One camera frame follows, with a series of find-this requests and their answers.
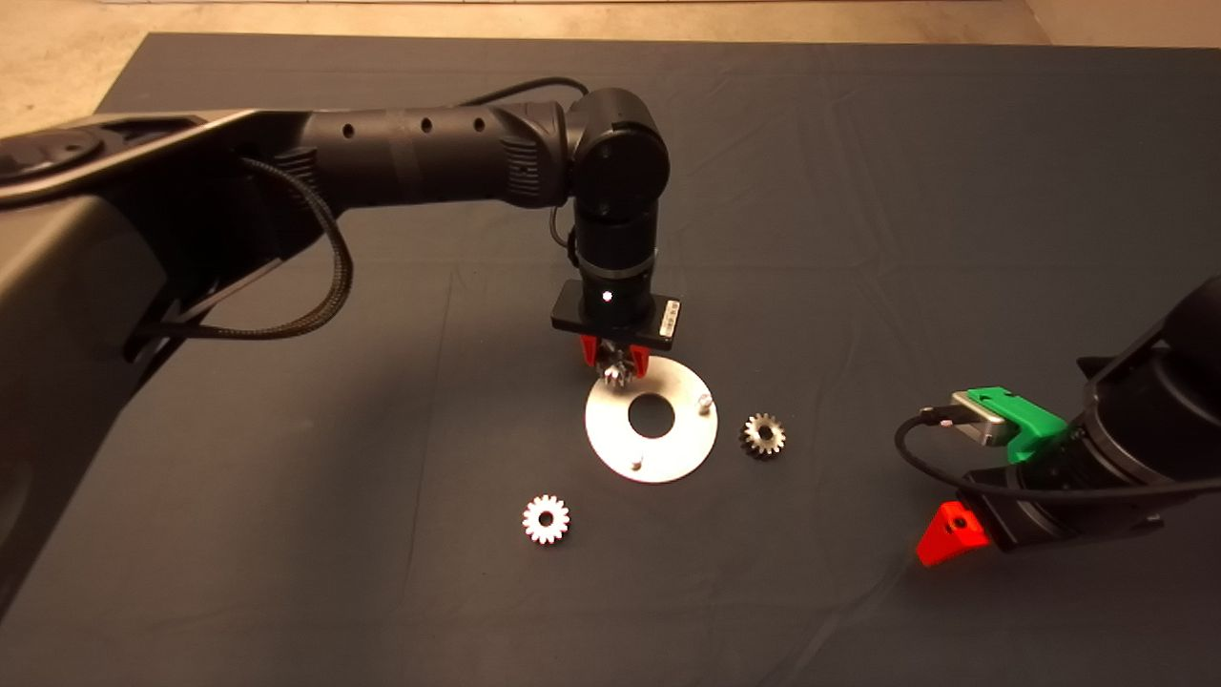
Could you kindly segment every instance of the red gripper part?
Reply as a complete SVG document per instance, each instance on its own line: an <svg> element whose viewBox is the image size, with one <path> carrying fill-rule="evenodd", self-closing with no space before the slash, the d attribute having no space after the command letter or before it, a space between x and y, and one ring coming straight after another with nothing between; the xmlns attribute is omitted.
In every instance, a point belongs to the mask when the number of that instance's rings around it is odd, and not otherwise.
<svg viewBox="0 0 1221 687"><path fill-rule="evenodd" d="M636 377L643 379L648 375L648 349L643 347L629 347L631 351L631 362L636 365Z"/></svg>
<svg viewBox="0 0 1221 687"><path fill-rule="evenodd" d="M585 356L585 365L593 367L598 360L598 337L589 333L580 333L581 354Z"/></svg>
<svg viewBox="0 0 1221 687"><path fill-rule="evenodd" d="M916 555L924 567L933 567L988 544L988 534L976 514L958 502L946 502L928 523L924 537L916 545Z"/></svg>

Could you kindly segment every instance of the concrete floor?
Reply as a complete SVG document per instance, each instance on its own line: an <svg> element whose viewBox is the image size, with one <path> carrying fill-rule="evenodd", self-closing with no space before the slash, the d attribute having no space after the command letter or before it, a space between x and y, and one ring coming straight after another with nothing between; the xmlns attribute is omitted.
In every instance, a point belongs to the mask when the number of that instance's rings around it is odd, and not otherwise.
<svg viewBox="0 0 1221 687"><path fill-rule="evenodd" d="M1216 0L134 4L0 0L0 135L93 110L144 34L1221 46Z"/></svg>

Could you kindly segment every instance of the gear teeth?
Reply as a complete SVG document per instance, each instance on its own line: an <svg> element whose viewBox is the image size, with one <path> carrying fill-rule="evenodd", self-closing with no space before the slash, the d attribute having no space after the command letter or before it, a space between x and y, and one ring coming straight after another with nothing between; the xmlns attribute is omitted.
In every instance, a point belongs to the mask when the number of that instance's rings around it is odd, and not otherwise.
<svg viewBox="0 0 1221 687"><path fill-rule="evenodd" d="M538 521L542 514L551 514L551 523L542 525ZM568 523L571 522L568 514L569 509L564 502L551 494L543 494L526 504L526 510L521 514L521 527L525 528L531 542L551 545L563 539L564 533L568 532Z"/></svg>
<svg viewBox="0 0 1221 687"><path fill-rule="evenodd" d="M769 431L768 437L763 436L764 428ZM784 426L772 414L746 419L740 436L742 449L756 459L775 458L784 450L785 439Z"/></svg>

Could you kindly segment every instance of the label sticker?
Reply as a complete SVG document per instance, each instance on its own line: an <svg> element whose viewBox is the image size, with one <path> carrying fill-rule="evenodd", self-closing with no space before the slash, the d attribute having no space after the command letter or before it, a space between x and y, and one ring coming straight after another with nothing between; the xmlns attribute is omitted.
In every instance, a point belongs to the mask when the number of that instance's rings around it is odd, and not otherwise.
<svg viewBox="0 0 1221 687"><path fill-rule="evenodd" d="M678 300L665 301L665 312L662 314L662 327L657 331L662 336L669 338L674 336L674 327L679 323L679 305Z"/></svg>

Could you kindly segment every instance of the dark gray cloth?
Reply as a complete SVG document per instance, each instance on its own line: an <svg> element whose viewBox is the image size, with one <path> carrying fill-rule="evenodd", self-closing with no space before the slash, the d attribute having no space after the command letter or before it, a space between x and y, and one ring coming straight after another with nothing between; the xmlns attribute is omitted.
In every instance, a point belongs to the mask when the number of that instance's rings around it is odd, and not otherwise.
<svg viewBox="0 0 1221 687"><path fill-rule="evenodd" d="M0 627L0 683L1221 682L1216 499L924 570L951 491L890 445L968 387L1073 415L1074 359L1217 268L1219 52L151 35L101 110L551 73L635 90L670 146L656 287L718 403L703 467L640 486L592 454L545 212L349 212L331 325L189 343L127 409ZM214 318L287 318L328 270L311 248ZM789 430L770 462L735 442L758 411ZM933 434L957 469L1004 460ZM520 527L542 493L573 510L551 550Z"/></svg>

